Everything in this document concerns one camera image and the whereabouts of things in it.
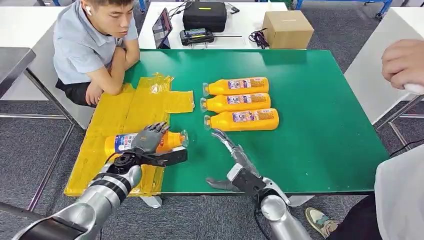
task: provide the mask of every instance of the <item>black pants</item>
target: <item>black pants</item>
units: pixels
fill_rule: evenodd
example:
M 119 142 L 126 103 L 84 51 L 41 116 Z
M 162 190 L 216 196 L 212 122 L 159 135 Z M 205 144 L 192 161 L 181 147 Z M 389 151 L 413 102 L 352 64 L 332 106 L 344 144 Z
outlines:
M 56 88 L 64 91 L 66 97 L 74 104 L 95 108 L 96 105 L 88 105 L 86 102 L 86 92 L 89 85 L 90 82 L 64 84 L 60 79 L 57 79 Z
M 328 240 L 382 240 L 377 225 L 376 197 L 365 197 L 350 209 Z

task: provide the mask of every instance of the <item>cardboard box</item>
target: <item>cardboard box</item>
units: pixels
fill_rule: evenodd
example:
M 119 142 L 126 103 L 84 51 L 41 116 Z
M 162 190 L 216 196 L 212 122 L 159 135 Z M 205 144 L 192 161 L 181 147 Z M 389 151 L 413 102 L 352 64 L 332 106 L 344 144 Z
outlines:
M 314 33 L 309 21 L 299 10 L 267 11 L 262 28 L 270 49 L 306 49 Z

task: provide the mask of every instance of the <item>robotic arm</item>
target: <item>robotic arm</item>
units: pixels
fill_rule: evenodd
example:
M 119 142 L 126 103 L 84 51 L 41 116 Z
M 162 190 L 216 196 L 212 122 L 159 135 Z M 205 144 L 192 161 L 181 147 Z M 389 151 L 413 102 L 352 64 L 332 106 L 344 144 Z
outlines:
M 228 136 L 219 129 L 212 130 L 212 136 L 218 138 L 231 153 L 235 165 L 226 175 L 226 180 L 206 178 L 213 188 L 228 191 L 242 191 L 255 198 L 255 218 L 261 212 L 271 225 L 277 240 L 312 240 L 303 225 L 290 214 L 290 200 L 279 186 L 267 177 L 259 175 L 258 170 L 248 159 L 240 145 L 235 145 Z M 260 230 L 269 240 L 262 227 Z
M 169 126 L 165 122 L 146 126 L 131 150 L 107 163 L 76 202 L 40 219 L 18 232 L 13 240 L 92 240 L 130 191 L 140 183 L 141 165 L 167 167 L 187 160 L 187 149 L 154 153 Z

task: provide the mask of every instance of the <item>human hand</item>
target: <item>human hand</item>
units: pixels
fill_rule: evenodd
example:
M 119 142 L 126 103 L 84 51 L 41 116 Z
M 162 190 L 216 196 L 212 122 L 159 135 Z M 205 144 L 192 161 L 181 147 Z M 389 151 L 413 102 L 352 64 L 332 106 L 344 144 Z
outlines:
M 404 39 L 390 45 L 383 53 L 382 75 L 396 89 L 406 84 L 424 86 L 424 41 Z
M 88 105 L 97 105 L 100 101 L 100 96 L 103 93 L 103 89 L 101 89 L 97 84 L 91 82 L 87 91 L 85 92 L 85 101 Z

